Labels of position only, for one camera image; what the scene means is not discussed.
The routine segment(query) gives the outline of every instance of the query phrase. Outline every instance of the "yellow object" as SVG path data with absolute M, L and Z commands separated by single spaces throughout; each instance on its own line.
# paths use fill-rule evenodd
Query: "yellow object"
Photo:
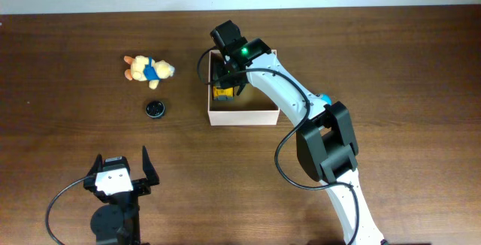
M 149 64 L 149 58 L 145 56 L 137 56 L 135 58 L 124 56 L 123 59 L 130 65 L 130 69 L 127 69 L 125 72 L 125 76 L 128 80 L 147 80 L 144 75 L 144 69 L 146 64 Z M 168 77 L 174 76 L 175 68 L 164 60 L 159 62 L 152 60 L 152 66 L 160 79 L 167 79 Z M 149 87 L 155 89 L 159 85 L 159 82 L 160 80 L 151 80 L 149 81 Z
M 215 86 L 212 87 L 213 99 L 217 99 L 220 96 L 225 96 L 228 98 L 234 97 L 234 88 L 220 89 Z

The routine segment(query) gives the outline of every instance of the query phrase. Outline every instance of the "plush toy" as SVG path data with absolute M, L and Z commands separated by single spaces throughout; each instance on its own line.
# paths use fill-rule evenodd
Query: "plush toy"
M 125 72 L 129 80 L 149 81 L 151 89 L 157 88 L 161 79 L 174 76 L 175 68 L 166 61 L 155 62 L 151 57 L 137 56 L 132 58 L 124 56 L 123 60 L 130 65 Z

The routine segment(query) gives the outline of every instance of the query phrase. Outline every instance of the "white box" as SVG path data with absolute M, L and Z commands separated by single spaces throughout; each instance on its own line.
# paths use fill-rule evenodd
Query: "white box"
M 222 58 L 218 50 L 209 52 L 209 81 L 213 58 Z M 207 113 L 211 126 L 256 126 L 276 125 L 279 118 L 279 107 L 272 102 L 261 90 L 250 83 L 246 85 L 234 101 L 212 100 L 212 89 L 207 88 Z

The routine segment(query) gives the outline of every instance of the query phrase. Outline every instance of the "brown table surface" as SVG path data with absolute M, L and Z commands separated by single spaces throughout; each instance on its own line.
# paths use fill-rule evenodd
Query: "brown table surface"
M 2 244 L 50 244 L 51 198 L 95 156 L 126 156 L 143 176 L 146 145 L 161 185 L 140 198 L 151 244 L 329 244 L 342 230 L 325 192 L 296 189 L 273 154 L 292 128 L 211 127 L 195 73 L 209 32 L 231 19 L 260 37 L 312 92 L 350 110 L 371 214 L 392 243 L 479 244 L 481 7 L 332 8 L 0 16 Z M 152 91 L 124 55 L 175 66 Z M 144 113 L 161 99 L 167 113 Z M 291 141 L 286 173 L 302 171 Z M 94 243 L 102 203 L 80 186 L 53 208 L 67 244 Z

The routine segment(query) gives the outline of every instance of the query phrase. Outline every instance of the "black cap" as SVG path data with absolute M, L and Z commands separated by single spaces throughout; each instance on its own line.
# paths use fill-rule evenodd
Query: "black cap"
M 152 101 L 145 108 L 145 112 L 148 116 L 152 117 L 153 119 L 159 119 L 159 118 L 162 118 L 162 116 L 164 116 L 165 106 L 160 101 Z

